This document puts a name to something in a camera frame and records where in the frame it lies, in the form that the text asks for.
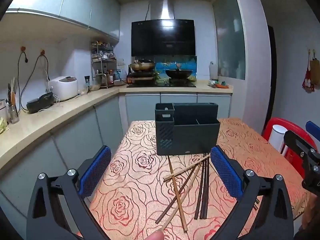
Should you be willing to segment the person's right hand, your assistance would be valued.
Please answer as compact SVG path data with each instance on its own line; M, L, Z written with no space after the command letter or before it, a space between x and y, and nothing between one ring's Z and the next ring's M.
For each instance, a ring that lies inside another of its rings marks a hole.
M310 194L307 206L305 208L305 211L303 213L302 217L302 229L306 229L310 221L312 220L315 212L315 206L316 206L316 200L317 196L313 193Z

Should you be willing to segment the person's left hand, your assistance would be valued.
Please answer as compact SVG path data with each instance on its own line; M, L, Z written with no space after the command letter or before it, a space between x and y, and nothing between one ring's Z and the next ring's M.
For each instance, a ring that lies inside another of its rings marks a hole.
M157 230L146 237L145 240L164 240L164 233L161 230Z

